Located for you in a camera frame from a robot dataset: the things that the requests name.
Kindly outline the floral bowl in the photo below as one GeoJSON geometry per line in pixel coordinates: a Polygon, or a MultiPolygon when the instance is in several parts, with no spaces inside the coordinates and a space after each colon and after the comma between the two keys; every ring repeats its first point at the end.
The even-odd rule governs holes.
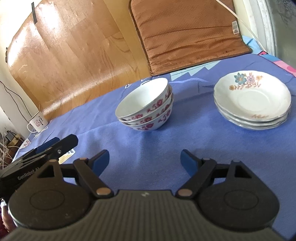
{"type": "Polygon", "coordinates": [[[165,111],[169,109],[169,106],[171,105],[173,101],[174,94],[171,93],[170,96],[166,101],[164,101],[160,107],[153,110],[152,112],[146,113],[146,114],[140,114],[140,118],[134,119],[134,120],[119,120],[122,124],[126,124],[129,126],[135,126],[135,125],[141,125],[144,123],[147,123],[149,121],[152,121],[153,119],[161,116],[165,111]]]}
{"type": "Polygon", "coordinates": [[[158,117],[156,117],[150,121],[147,121],[145,123],[141,123],[139,125],[129,125],[129,124],[126,124],[123,122],[122,122],[122,124],[124,126],[132,128],[133,130],[136,130],[136,131],[153,131],[153,130],[160,128],[169,119],[169,117],[171,115],[172,108],[173,108],[173,100],[171,101],[168,108],[162,114],[160,114],[158,117]]]}
{"type": "Polygon", "coordinates": [[[166,78],[147,81],[119,103],[115,115],[122,121],[137,120],[158,109],[169,98],[170,93],[166,78]]]}

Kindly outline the large floral plate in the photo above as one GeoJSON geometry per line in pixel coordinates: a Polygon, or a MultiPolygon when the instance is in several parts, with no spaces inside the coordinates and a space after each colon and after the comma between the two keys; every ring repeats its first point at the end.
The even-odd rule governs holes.
{"type": "Polygon", "coordinates": [[[274,120],[283,116],[292,96],[278,78],[260,71],[242,70],[221,77],[214,86],[214,99],[240,118],[274,120]]]}

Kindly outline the white enamel mug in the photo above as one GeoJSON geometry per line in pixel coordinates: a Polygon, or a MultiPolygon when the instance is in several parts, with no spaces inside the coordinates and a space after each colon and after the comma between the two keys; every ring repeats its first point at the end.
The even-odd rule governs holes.
{"type": "Polygon", "coordinates": [[[48,121],[41,111],[38,111],[27,124],[27,129],[30,133],[40,133],[48,126],[48,121]]]}

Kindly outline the blue patterned tablecloth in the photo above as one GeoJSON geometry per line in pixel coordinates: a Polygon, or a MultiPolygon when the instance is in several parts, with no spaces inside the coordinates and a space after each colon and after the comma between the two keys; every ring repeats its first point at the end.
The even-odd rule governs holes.
{"type": "Polygon", "coordinates": [[[176,191],[189,178],[180,163],[183,149],[219,163],[242,161],[279,198],[273,228],[289,239],[295,234],[295,105],[287,121],[271,130],[250,131],[230,123],[217,111],[213,88],[224,75],[242,70],[275,76],[295,96],[294,75],[262,56],[247,54],[166,74],[173,88],[173,109],[155,131],[135,131],[115,116],[119,102],[140,86],[135,82],[51,120],[46,130],[27,138],[17,156],[54,137],[75,134],[79,142],[68,162],[108,150],[110,162],[101,178],[113,190],[176,191]]]}

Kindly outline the wood pattern vinyl sheet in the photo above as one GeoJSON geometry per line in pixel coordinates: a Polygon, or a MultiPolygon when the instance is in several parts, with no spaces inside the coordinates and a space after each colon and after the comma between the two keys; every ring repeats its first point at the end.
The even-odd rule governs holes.
{"type": "Polygon", "coordinates": [[[8,68],[48,119],[149,76],[129,1],[41,1],[8,47],[8,68]]]}

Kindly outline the cartoon pink blue sheet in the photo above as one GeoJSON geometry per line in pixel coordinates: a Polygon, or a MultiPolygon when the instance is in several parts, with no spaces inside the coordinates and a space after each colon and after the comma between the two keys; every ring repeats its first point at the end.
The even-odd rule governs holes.
{"type": "Polygon", "coordinates": [[[250,47],[252,49],[252,53],[253,54],[257,54],[257,55],[259,55],[259,56],[267,59],[268,61],[274,63],[278,67],[286,70],[287,72],[289,72],[290,74],[292,74],[294,77],[296,77],[295,68],[293,68],[292,66],[288,65],[284,61],[280,60],[276,56],[273,56],[271,54],[268,54],[266,51],[263,51],[261,49],[261,47],[259,46],[259,44],[257,43],[257,41],[254,38],[250,38],[250,37],[247,37],[247,36],[242,36],[242,39],[243,39],[243,42],[248,47],[250,47]]]}

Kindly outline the brown seat cushion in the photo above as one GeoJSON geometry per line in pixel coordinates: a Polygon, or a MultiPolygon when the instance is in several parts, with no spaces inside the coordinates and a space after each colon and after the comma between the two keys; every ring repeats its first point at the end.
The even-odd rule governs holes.
{"type": "Polygon", "coordinates": [[[251,52],[233,32],[233,1],[130,1],[152,76],[251,52]]]}

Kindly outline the frosted floral window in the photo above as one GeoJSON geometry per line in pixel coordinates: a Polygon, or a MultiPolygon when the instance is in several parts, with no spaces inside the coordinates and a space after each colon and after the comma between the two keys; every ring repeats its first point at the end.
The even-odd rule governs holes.
{"type": "Polygon", "coordinates": [[[295,68],[295,1],[242,1],[245,23],[265,51],[295,68]]]}

